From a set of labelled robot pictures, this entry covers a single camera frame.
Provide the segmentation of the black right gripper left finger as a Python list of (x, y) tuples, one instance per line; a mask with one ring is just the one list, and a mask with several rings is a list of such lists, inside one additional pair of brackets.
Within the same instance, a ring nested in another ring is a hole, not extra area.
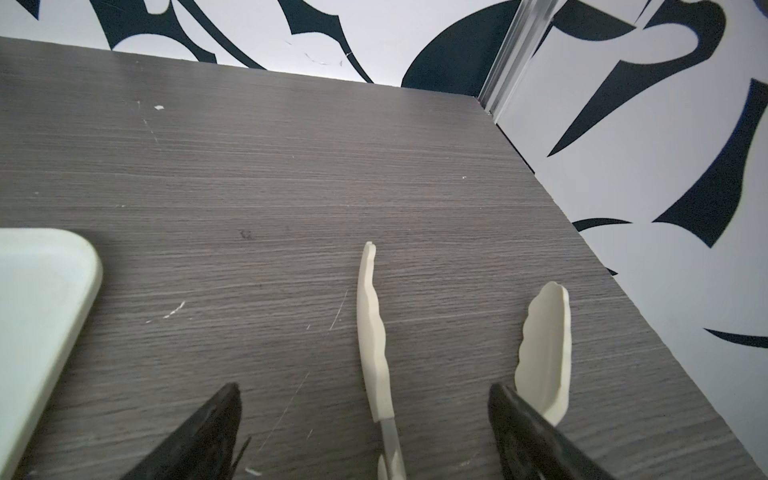
[(239, 385), (227, 383), (123, 477), (232, 478), (241, 416)]

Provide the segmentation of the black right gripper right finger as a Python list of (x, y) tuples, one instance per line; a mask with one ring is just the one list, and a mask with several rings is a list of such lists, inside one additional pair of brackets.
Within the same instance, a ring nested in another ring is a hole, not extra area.
[(610, 479), (516, 392), (490, 387), (488, 417), (505, 479)]

